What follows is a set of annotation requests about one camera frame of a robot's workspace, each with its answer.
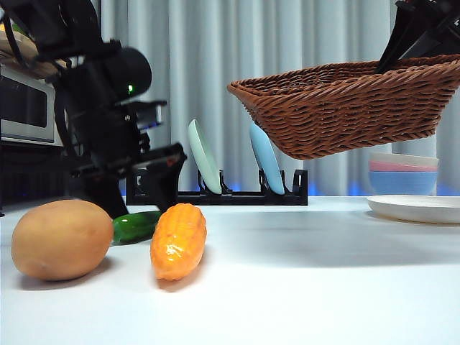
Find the black robotic arm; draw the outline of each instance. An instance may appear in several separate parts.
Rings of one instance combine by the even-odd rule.
[[[173,205],[186,160],[183,148],[174,144],[150,150],[146,133],[161,124],[158,111],[166,102],[127,102],[152,82],[144,55],[116,40],[103,42],[90,0],[0,0],[0,6],[9,43],[24,68],[33,68],[35,62],[83,58],[73,68],[60,67],[47,82],[55,88],[55,122],[73,162],[72,175],[83,181],[88,199],[112,218],[128,213],[118,182],[141,167],[154,181],[150,194],[160,210]],[[38,55],[33,61],[24,61],[15,47],[10,18],[36,44]],[[65,113],[76,144],[83,146],[83,156],[75,151]]]

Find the gray curtain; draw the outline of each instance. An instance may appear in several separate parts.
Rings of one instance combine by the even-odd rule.
[[[139,49],[153,69],[142,99],[166,99],[165,125],[150,132],[152,146],[181,142],[188,155],[181,190],[195,190],[196,164],[187,126],[197,119],[227,184],[256,190],[257,164],[250,116],[226,85],[242,78],[345,61],[378,60],[390,37],[394,1],[382,0],[100,0],[103,38]],[[436,136],[355,149],[298,161],[275,149],[288,185],[309,170],[310,195],[366,195],[369,152],[441,159],[438,194],[456,194],[460,181],[459,98],[443,113]]]

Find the stacked bowls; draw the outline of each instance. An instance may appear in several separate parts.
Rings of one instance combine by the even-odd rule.
[[[439,159],[396,153],[372,152],[369,181],[376,194],[431,194],[438,178]]]

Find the brown wicker basket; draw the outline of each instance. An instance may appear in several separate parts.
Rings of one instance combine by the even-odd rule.
[[[460,85],[460,55],[334,63],[234,81],[234,94],[285,154],[311,159],[429,137]]]

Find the light blue plate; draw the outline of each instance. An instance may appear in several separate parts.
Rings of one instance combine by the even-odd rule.
[[[252,122],[249,128],[249,137],[251,138],[251,145],[257,164],[259,165],[259,169],[264,170],[270,190],[281,196],[284,195],[285,188],[282,184],[280,167],[278,166],[269,137],[254,122]]]

